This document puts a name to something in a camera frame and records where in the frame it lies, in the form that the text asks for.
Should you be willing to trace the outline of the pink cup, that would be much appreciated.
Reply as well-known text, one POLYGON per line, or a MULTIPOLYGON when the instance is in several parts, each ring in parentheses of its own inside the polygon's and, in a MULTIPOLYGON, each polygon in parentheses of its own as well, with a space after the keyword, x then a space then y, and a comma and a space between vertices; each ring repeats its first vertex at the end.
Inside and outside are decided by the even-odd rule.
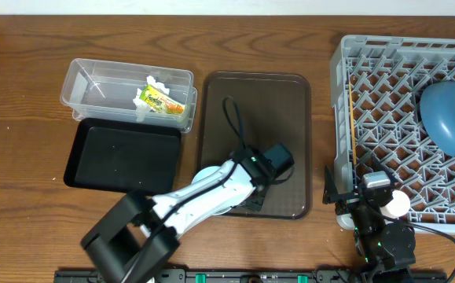
POLYGON ((406 193, 400 190, 392 192, 392 200, 380 208, 381 214, 389 218, 397 219, 409 212, 410 199, 406 193))

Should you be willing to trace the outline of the large blue bowl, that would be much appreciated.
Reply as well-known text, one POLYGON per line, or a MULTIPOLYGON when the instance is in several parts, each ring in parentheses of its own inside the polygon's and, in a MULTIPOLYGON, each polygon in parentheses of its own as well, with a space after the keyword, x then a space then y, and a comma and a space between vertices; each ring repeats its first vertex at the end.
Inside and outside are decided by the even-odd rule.
POLYGON ((455 156, 455 81, 426 87, 420 115, 430 139, 447 155, 455 156))

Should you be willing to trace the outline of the yellow green snack wrapper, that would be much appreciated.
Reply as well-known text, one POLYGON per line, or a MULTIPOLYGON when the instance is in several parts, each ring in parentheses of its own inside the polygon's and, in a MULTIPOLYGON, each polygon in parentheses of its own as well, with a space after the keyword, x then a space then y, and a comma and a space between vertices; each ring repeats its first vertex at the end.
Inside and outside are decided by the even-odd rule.
POLYGON ((183 104, 151 85, 147 85, 143 90, 137 89, 134 103, 137 107, 149 108, 160 114, 181 115, 185 111, 183 104))

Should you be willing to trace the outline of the light blue rice bowl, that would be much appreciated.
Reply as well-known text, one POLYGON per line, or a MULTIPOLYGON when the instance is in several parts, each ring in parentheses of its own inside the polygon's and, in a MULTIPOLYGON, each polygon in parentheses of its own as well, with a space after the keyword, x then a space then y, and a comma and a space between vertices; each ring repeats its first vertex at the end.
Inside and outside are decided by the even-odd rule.
MULTIPOLYGON (((203 169, 201 169, 199 172, 196 173, 196 175, 194 176, 193 180, 192 180, 192 184, 206 178, 207 176, 209 175, 212 175, 213 173, 215 173, 218 169, 220 168, 220 166, 210 166, 210 167, 205 167, 203 169)), ((214 213, 214 215, 223 215, 227 212, 229 212, 232 208, 231 207, 227 207, 227 208, 223 208, 217 212, 214 213)))

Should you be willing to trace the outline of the wooden chopstick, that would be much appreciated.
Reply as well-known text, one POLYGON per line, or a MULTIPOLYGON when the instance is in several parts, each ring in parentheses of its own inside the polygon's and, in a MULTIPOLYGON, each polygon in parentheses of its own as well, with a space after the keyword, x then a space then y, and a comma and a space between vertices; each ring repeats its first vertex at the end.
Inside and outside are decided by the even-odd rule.
POLYGON ((356 167, 357 165, 357 152, 356 152, 356 134, 354 128, 352 129, 351 132, 351 142, 352 142, 352 156, 353 156, 353 165, 356 167))
POLYGON ((348 78, 348 97, 349 97, 349 113, 350 113, 350 136, 352 129, 354 128, 354 103, 352 99, 352 84, 350 78, 348 78))

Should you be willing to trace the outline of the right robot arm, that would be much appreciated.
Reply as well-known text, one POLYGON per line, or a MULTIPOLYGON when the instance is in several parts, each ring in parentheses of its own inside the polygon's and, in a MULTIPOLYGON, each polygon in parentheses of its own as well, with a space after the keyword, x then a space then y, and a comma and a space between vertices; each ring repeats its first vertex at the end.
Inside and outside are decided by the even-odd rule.
POLYGON ((412 271, 416 262, 415 231, 401 222, 384 218, 381 208, 395 200, 395 179, 386 169, 368 173, 353 190, 341 193, 328 167, 322 202, 334 204, 338 216, 350 216, 354 226, 354 243, 366 264, 349 275, 345 282, 444 282, 443 272, 412 271))

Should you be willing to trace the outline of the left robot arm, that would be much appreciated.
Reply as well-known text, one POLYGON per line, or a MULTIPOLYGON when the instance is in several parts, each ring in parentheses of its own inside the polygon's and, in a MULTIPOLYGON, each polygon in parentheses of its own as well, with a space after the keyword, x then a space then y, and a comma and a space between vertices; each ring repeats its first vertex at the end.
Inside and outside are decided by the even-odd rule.
POLYGON ((277 154, 236 151, 210 175, 148 199, 125 195, 84 236, 81 246, 107 282, 147 282, 205 219, 243 204, 277 177, 277 154))

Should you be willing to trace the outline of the white tissue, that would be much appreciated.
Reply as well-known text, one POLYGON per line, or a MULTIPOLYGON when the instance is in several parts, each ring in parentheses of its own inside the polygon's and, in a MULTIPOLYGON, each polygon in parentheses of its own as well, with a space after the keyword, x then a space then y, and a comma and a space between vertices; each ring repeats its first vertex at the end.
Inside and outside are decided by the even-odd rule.
POLYGON ((169 97, 170 90, 161 82, 148 75, 146 84, 136 90, 133 103, 136 106, 136 121, 142 122, 150 112, 166 113, 167 104, 161 101, 162 97, 169 97))

